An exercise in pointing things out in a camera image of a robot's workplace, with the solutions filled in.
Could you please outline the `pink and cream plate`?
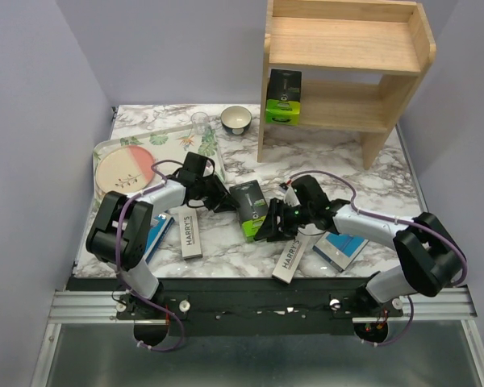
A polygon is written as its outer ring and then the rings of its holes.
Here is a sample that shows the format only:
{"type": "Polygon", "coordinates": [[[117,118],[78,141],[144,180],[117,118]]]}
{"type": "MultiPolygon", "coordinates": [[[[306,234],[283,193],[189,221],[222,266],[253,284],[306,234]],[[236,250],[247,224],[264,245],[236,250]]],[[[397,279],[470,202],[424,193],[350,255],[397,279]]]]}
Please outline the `pink and cream plate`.
{"type": "Polygon", "coordinates": [[[103,192],[129,194],[144,189],[154,178],[155,159],[138,145],[127,145],[108,153],[98,164],[95,182],[103,192]]]}

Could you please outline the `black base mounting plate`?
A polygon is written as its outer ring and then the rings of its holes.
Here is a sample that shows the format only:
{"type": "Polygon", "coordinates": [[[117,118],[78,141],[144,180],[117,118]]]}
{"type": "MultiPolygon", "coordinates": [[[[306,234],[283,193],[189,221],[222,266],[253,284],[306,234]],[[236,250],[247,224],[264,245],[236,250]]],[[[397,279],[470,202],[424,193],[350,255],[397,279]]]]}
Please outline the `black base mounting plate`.
{"type": "Polygon", "coordinates": [[[70,291],[117,292],[115,318],[133,323],[136,339],[165,346],[180,337],[354,335],[386,338],[389,318],[407,303],[377,304],[364,294],[367,278],[164,278],[151,306],[112,278],[71,278],[70,291]]]}

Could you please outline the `right blue razor package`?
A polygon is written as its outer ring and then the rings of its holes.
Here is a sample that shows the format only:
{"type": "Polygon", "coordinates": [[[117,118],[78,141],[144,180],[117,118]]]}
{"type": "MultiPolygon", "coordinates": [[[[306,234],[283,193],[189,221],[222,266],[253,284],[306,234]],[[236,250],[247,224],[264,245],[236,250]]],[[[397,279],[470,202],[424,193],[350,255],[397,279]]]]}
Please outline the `right blue razor package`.
{"type": "Polygon", "coordinates": [[[313,246],[313,251],[342,273],[361,253],[368,240],[354,235],[325,233],[313,246]]]}

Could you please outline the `dark ceramic bowl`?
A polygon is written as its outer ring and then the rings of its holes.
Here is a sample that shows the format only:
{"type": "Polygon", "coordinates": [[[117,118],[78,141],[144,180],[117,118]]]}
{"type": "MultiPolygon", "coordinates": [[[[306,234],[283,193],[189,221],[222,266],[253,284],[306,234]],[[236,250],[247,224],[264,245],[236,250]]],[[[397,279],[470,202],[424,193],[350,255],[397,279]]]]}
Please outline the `dark ceramic bowl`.
{"type": "Polygon", "coordinates": [[[229,106],[222,111],[220,121],[229,135],[243,135],[250,128],[252,114],[245,107],[229,106]]]}

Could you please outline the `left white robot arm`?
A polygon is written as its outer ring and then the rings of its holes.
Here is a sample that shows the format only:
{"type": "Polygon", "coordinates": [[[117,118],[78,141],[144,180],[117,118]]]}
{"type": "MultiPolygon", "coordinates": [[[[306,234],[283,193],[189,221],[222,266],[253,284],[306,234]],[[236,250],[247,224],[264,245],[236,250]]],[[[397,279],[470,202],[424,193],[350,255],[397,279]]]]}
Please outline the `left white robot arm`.
{"type": "Polygon", "coordinates": [[[180,167],[158,185],[129,195],[106,193],[87,235],[87,252],[109,264],[137,295],[135,308],[145,318],[155,318],[163,306],[160,282],[143,258],[151,221],[190,201],[200,201],[215,213],[239,206],[219,177],[207,172],[209,164],[215,166],[211,158],[187,152],[180,167]]]}

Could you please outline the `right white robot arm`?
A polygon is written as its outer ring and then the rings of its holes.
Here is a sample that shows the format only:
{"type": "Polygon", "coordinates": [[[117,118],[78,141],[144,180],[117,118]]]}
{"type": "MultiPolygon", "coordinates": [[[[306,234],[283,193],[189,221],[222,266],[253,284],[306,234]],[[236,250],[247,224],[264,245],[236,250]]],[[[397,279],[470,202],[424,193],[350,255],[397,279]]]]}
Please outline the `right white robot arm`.
{"type": "Polygon", "coordinates": [[[447,285],[464,281],[465,255],[434,214],[398,218],[360,209],[353,199],[331,200],[314,175],[306,171],[292,176],[290,189],[297,202],[272,199],[256,241],[291,240],[312,224],[320,231],[359,236],[394,250],[398,266],[374,274],[353,296],[353,305],[366,316],[397,297],[420,293],[433,298],[447,285]]]}

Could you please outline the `left blue razor package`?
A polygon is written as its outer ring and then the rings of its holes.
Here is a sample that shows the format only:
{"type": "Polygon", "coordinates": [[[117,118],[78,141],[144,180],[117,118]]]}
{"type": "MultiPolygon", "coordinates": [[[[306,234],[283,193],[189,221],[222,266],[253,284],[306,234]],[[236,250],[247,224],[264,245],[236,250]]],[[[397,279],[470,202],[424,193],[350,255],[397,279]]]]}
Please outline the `left blue razor package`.
{"type": "Polygon", "coordinates": [[[161,242],[173,223],[173,216],[167,212],[159,214],[151,220],[147,243],[143,254],[143,259],[147,264],[152,260],[152,257],[161,245],[161,242]]]}

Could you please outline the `leaf-patterned tray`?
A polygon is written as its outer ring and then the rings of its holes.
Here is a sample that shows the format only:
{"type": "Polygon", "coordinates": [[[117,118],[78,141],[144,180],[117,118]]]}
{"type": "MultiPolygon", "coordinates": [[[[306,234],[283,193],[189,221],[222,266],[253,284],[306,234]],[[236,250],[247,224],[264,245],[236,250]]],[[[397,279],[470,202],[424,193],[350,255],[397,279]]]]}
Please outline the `leaf-patterned tray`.
{"type": "MultiPolygon", "coordinates": [[[[101,201],[103,193],[96,185],[95,171],[100,161],[115,149],[127,145],[138,145],[150,151],[157,161],[165,163],[157,167],[163,174],[173,172],[177,165],[175,161],[183,162],[187,152],[198,153],[211,158],[215,162],[215,174],[221,181],[226,181],[219,143],[215,130],[211,127],[205,135],[197,135],[193,125],[174,127],[161,131],[151,131],[141,135],[128,135],[119,139],[101,142],[93,150],[94,168],[94,198],[101,201]]],[[[161,178],[155,174],[154,178],[145,188],[157,185],[161,178]]]]}

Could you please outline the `black green Gillette box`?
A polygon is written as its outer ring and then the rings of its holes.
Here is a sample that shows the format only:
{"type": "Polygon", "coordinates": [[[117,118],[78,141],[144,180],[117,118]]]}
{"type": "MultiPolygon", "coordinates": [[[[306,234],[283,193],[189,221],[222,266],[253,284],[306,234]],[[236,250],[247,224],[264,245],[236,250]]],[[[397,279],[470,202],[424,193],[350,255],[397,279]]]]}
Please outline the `black green Gillette box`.
{"type": "Polygon", "coordinates": [[[268,212],[267,201],[257,180],[246,181],[229,189],[238,202],[237,214],[242,234],[247,242],[252,242],[268,212]]]}
{"type": "Polygon", "coordinates": [[[301,110],[302,73],[271,69],[265,101],[265,122],[296,126],[301,110]]]}

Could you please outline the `clear plastic cup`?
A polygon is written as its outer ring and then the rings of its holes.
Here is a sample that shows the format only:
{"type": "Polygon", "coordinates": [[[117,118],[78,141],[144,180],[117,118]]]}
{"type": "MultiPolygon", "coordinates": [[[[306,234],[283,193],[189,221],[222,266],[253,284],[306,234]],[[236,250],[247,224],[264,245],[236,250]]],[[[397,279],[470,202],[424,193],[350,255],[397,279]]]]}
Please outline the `clear plastic cup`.
{"type": "Polygon", "coordinates": [[[211,128],[209,115],[205,112],[193,113],[190,120],[197,135],[205,135],[211,128]]]}

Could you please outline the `wooden two-tier shelf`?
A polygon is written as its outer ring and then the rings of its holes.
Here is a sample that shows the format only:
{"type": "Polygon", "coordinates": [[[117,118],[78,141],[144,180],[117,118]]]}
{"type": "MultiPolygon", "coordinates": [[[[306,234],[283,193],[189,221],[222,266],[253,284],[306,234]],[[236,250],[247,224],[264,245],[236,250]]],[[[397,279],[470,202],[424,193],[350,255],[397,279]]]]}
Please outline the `wooden two-tier shelf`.
{"type": "Polygon", "coordinates": [[[436,57],[414,1],[269,1],[261,91],[270,69],[332,72],[302,84],[299,125],[360,135],[369,169],[436,57]]]}

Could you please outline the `white harry's box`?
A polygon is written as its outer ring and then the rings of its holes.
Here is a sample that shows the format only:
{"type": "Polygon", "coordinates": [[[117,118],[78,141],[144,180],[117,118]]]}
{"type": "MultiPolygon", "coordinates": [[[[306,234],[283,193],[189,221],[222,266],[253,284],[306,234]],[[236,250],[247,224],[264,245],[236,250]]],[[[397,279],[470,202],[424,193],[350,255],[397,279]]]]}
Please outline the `white harry's box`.
{"type": "Polygon", "coordinates": [[[291,283],[298,264],[308,247],[310,239],[310,236],[298,235],[295,239],[286,243],[272,272],[272,278],[286,284],[291,283]]]}
{"type": "Polygon", "coordinates": [[[202,257],[196,209],[182,207],[178,211],[181,255],[184,260],[202,257]]]}

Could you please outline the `blue razor package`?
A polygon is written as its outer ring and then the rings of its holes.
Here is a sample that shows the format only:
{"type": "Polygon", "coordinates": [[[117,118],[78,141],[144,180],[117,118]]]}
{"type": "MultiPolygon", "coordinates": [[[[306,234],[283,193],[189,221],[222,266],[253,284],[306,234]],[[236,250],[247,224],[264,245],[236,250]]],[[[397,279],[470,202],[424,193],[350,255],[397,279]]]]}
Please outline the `blue razor package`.
{"type": "Polygon", "coordinates": [[[342,273],[361,253],[368,240],[354,235],[325,233],[313,246],[313,251],[342,273]]]}
{"type": "Polygon", "coordinates": [[[161,245],[161,242],[173,223],[173,216],[167,212],[159,214],[151,220],[147,243],[143,254],[143,259],[147,264],[152,260],[152,257],[161,245]]]}

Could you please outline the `aluminium rail frame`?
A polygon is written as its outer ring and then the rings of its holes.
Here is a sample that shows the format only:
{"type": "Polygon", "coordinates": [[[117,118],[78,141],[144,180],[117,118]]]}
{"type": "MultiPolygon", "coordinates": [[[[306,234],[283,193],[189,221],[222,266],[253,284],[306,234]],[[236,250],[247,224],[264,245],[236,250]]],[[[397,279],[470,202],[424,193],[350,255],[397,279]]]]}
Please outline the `aluminium rail frame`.
{"type": "MultiPolygon", "coordinates": [[[[443,321],[461,323],[480,385],[484,386],[484,346],[478,333],[477,313],[469,290],[464,287],[445,289],[434,298],[416,294],[411,299],[415,306],[416,323],[443,321]]],[[[116,317],[115,301],[111,299],[109,292],[72,290],[55,292],[31,384],[33,386],[48,384],[56,344],[63,325],[107,323],[120,323],[116,317]]]]}

